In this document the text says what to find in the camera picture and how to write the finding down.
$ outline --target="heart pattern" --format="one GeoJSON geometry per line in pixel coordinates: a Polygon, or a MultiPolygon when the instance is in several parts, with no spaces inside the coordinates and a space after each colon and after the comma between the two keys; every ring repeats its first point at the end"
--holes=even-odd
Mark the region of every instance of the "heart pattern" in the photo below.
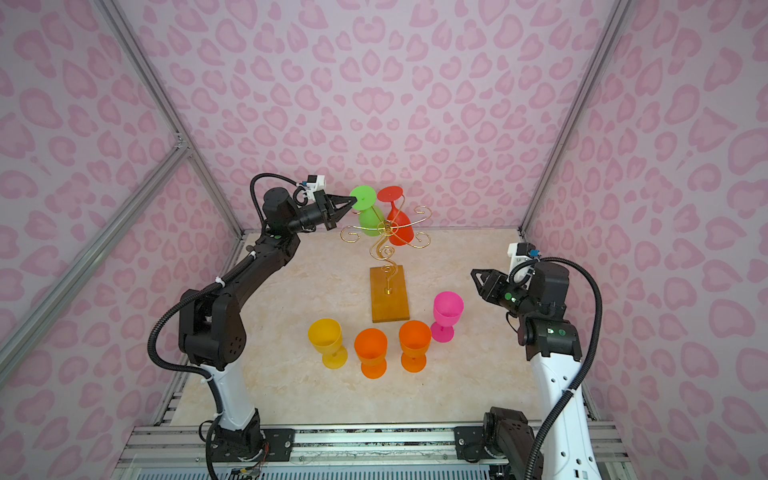
{"type": "MultiPolygon", "coordinates": [[[[433,208],[434,226],[519,225],[610,8],[592,0],[123,3],[249,228],[258,219],[241,180],[265,171],[324,174],[337,194],[402,185],[420,192],[409,208],[433,208]],[[452,191],[455,206],[444,208],[454,182],[469,187],[452,191]]],[[[720,70],[713,84],[727,78],[720,70]]],[[[257,195],[273,185],[257,185],[257,195]]]]}
{"type": "Polygon", "coordinates": [[[586,385],[638,478],[768,478],[766,14],[640,1],[531,232],[600,284],[586,385]]]}
{"type": "MultiPolygon", "coordinates": [[[[187,288],[210,283],[233,245],[200,178],[181,165],[0,390],[0,476],[109,476],[170,381],[147,357],[148,330],[187,288]]],[[[170,361],[181,355],[177,336],[171,322],[157,343],[170,361]]]]}
{"type": "Polygon", "coordinates": [[[1,346],[174,140],[90,2],[0,19],[1,346]]]}

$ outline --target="orange goblet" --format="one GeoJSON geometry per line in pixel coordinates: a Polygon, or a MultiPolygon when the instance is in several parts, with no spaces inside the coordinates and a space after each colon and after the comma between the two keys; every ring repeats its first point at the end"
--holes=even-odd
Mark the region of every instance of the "orange goblet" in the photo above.
{"type": "Polygon", "coordinates": [[[362,365],[362,374],[378,379],[386,372],[386,335],[379,329],[365,329],[355,339],[355,353],[362,365]]]}
{"type": "Polygon", "coordinates": [[[400,327],[402,367],[411,373],[421,372],[427,364],[427,350],[432,340],[432,331],[426,323],[417,320],[405,322],[400,327]]]}

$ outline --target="wooden base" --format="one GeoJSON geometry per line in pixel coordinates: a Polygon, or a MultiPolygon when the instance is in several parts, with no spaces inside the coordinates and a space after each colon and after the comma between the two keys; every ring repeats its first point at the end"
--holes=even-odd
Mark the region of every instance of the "wooden base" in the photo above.
{"type": "Polygon", "coordinates": [[[389,281],[390,294],[386,292],[386,274],[380,266],[371,269],[371,315],[374,323],[410,320],[406,273],[398,265],[397,274],[389,281]]]}

